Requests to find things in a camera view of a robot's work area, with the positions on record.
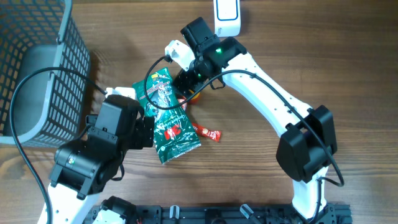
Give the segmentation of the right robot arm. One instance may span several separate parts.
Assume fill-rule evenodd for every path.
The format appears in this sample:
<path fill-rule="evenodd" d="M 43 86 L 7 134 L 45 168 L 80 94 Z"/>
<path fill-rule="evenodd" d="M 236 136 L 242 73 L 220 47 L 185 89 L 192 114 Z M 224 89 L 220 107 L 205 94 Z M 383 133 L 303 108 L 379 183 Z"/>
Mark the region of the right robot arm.
<path fill-rule="evenodd" d="M 173 84 L 187 98 L 205 82 L 219 80 L 240 93 L 257 109 L 279 137 L 276 159 L 292 179 L 292 205 L 306 221 L 316 222 L 326 206 L 326 173 L 337 151 L 331 111 L 312 108 L 277 84 L 234 37 L 220 40 L 202 17 L 182 30 L 185 42 L 173 40 L 165 54 L 181 71 Z"/>

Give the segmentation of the sauce bottle green cap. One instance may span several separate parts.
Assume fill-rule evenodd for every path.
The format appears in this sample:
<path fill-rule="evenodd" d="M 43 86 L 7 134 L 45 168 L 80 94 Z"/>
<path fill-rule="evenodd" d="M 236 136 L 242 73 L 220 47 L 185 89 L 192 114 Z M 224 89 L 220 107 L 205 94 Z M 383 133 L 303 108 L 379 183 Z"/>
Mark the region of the sauce bottle green cap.
<path fill-rule="evenodd" d="M 189 98 L 189 97 L 191 97 L 194 93 L 195 93 L 195 92 L 194 92 L 193 90 L 188 90 L 188 91 L 186 92 L 185 97 L 186 97 L 186 98 Z M 188 101 L 188 104 L 189 104 L 189 105 L 195 105 L 195 104 L 198 103 L 199 100 L 200 100 L 200 93 L 198 93 L 198 94 L 196 94 L 195 96 L 193 96 L 192 99 Z"/>

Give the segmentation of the red coffee stick sachet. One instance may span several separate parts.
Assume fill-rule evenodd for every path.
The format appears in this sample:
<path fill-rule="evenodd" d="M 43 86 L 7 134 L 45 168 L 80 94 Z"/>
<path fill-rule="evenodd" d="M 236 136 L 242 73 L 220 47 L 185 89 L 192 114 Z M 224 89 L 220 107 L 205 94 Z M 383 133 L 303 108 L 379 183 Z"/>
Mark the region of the red coffee stick sachet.
<path fill-rule="evenodd" d="M 193 123 L 192 126 L 193 126 L 195 132 L 199 136 L 212 139 L 212 140 L 214 140 L 216 142 L 220 141 L 220 138 L 221 138 L 221 132 L 220 131 L 210 130 L 210 129 L 207 129 L 207 128 L 205 128 L 203 126 L 200 126 L 199 124 L 196 124 L 196 123 Z"/>

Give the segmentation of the dark green snack bag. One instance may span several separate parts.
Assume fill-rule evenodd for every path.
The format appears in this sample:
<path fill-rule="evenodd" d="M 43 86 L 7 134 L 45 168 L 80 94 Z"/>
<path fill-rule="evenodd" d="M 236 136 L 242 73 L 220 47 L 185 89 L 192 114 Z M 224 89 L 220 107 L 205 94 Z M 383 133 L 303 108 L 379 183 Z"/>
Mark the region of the dark green snack bag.
<path fill-rule="evenodd" d="M 154 146 L 162 164 L 201 146 L 185 111 L 170 109 L 178 100 L 168 68 L 156 71 L 132 87 L 144 114 L 154 118 Z"/>

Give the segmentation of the small red white candy pack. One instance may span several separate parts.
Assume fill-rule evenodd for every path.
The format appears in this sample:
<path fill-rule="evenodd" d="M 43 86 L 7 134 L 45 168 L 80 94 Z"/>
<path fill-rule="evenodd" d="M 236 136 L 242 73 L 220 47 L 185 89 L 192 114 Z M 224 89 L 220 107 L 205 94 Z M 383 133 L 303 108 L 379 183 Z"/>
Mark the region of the small red white candy pack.
<path fill-rule="evenodd" d="M 183 98 L 178 98 L 177 100 L 178 100 L 179 103 L 185 101 L 185 99 L 183 99 Z M 184 104 L 181 106 L 181 108 L 185 111 L 186 108 L 187 108 L 187 103 L 184 103 Z"/>

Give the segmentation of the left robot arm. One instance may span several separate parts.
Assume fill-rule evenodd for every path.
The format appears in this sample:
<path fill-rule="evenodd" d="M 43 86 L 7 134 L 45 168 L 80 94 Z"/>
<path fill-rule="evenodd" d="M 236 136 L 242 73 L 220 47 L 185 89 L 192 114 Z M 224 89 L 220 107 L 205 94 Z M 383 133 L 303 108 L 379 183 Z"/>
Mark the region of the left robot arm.
<path fill-rule="evenodd" d="M 39 223 L 82 223 L 106 183 L 122 179 L 116 174 L 124 171 L 126 153 L 153 145 L 154 119 L 127 96 L 109 95 L 85 123 L 87 139 L 77 137 L 55 152 L 50 205 L 43 207 Z"/>

